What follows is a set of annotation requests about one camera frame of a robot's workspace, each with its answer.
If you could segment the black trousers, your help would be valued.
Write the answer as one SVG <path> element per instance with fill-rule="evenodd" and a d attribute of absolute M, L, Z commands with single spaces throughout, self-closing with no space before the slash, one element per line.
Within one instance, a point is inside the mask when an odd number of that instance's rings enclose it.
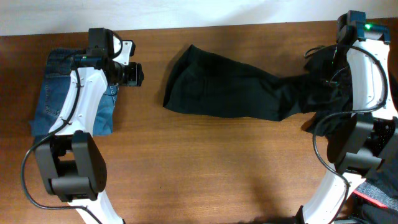
<path fill-rule="evenodd" d="M 341 111 L 349 99 L 316 72 L 278 78 L 191 45 L 172 69 L 163 106 L 183 114 L 282 121 L 299 113 Z"/>

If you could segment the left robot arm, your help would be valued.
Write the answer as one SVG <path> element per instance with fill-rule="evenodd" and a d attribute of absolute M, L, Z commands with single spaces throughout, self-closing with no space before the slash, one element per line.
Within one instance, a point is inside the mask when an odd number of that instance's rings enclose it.
<path fill-rule="evenodd" d="M 107 168 L 94 139 L 100 101 L 114 98 L 111 86 L 141 86 L 142 66 L 130 62 L 136 45 L 112 30 L 90 28 L 88 46 L 52 53 L 52 78 L 68 79 L 62 107 L 46 135 L 29 152 L 34 153 L 44 187 L 64 204 L 46 210 L 76 210 L 85 223 L 124 223 L 105 191 Z"/>

